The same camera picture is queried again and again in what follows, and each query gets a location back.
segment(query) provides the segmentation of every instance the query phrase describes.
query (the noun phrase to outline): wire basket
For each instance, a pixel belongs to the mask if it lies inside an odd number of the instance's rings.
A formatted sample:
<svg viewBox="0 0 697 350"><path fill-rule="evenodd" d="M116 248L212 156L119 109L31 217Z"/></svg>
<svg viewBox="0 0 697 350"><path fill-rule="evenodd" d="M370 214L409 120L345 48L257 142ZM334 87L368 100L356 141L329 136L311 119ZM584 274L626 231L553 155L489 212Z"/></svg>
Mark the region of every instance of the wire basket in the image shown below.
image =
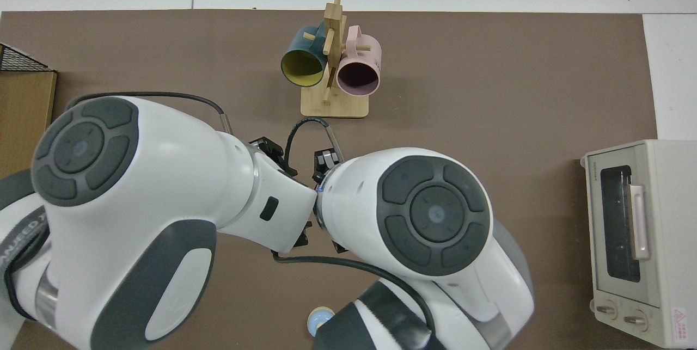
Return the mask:
<svg viewBox="0 0 697 350"><path fill-rule="evenodd" d="M0 71L53 71L44 63L0 44Z"/></svg>

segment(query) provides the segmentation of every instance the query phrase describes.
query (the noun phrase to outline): oven knob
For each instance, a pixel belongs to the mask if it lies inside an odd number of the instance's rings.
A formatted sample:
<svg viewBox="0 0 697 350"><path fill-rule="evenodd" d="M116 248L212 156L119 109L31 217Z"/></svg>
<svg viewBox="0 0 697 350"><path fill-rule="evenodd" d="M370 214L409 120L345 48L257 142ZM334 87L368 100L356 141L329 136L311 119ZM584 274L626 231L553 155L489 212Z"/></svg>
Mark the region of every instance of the oven knob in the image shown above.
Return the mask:
<svg viewBox="0 0 697 350"><path fill-rule="evenodd" d="M595 310L597 312L604 313L611 320L615 320L617 318L617 307L615 307L615 303L610 300L605 300L603 305L596 306Z"/></svg>
<svg viewBox="0 0 697 350"><path fill-rule="evenodd" d="M641 331L649 329L649 321L646 314L640 310L634 311L634 316L625 317L625 323L633 324Z"/></svg>

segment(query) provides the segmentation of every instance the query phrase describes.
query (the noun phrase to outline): wooden base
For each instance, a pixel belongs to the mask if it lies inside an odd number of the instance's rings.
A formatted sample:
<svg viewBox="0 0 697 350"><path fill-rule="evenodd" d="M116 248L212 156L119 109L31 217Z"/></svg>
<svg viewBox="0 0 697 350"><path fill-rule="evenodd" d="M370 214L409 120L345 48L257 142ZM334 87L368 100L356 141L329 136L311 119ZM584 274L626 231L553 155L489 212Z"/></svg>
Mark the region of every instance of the wooden base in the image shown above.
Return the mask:
<svg viewBox="0 0 697 350"><path fill-rule="evenodd" d="M346 94L333 85L327 87L328 78L313 87L301 88L301 114L303 116L342 117L359 119L368 116L368 97Z"/></svg>

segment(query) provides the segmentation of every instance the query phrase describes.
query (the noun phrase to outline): pink mug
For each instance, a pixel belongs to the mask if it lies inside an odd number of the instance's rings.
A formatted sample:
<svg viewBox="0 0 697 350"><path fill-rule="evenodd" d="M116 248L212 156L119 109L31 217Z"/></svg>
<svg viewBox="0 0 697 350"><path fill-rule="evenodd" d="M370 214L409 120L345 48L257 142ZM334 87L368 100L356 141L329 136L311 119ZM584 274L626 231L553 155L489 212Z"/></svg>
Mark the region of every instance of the pink mug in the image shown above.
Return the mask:
<svg viewBox="0 0 697 350"><path fill-rule="evenodd" d="M349 27L346 50L337 69L339 89L360 97L373 94L380 85L382 54L378 40L361 34L358 25Z"/></svg>

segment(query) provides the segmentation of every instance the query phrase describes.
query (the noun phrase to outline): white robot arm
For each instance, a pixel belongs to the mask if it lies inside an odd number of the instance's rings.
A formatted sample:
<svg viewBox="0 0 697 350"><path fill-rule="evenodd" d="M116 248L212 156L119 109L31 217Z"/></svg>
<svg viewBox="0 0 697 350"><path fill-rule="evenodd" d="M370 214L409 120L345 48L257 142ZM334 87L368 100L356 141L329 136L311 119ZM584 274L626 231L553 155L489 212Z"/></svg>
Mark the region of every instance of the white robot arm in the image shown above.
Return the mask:
<svg viewBox="0 0 697 350"><path fill-rule="evenodd" d="M277 162L147 100L72 107L37 147L33 187L0 207L0 240L17 241L0 265L0 307L80 350L147 348L195 308L216 232L287 253L314 207L336 243L416 290L380 280L319 330L314 348L356 348L349 338L376 350L503 348L529 319L525 258L459 162L374 152L333 167L317 191Z"/></svg>
<svg viewBox="0 0 697 350"><path fill-rule="evenodd" d="M145 348L172 332L206 285L216 231L285 253L316 197L236 137L131 97L60 116L32 181L50 238L15 268L14 304L80 349Z"/></svg>
<svg viewBox="0 0 697 350"><path fill-rule="evenodd" d="M525 257L493 218L480 181L455 159L416 148L373 152L331 169L318 193L318 221L336 243L401 276L426 300L443 345L434 348L504 348L530 319ZM315 347L353 348L335 341L353 326L363 333L353 338L373 348L421 348L406 345L418 343L410 335L419 321L401 331L404 338L390 326L397 300L420 315L407 294L381 280L319 328ZM382 303L393 307L386 313Z"/></svg>

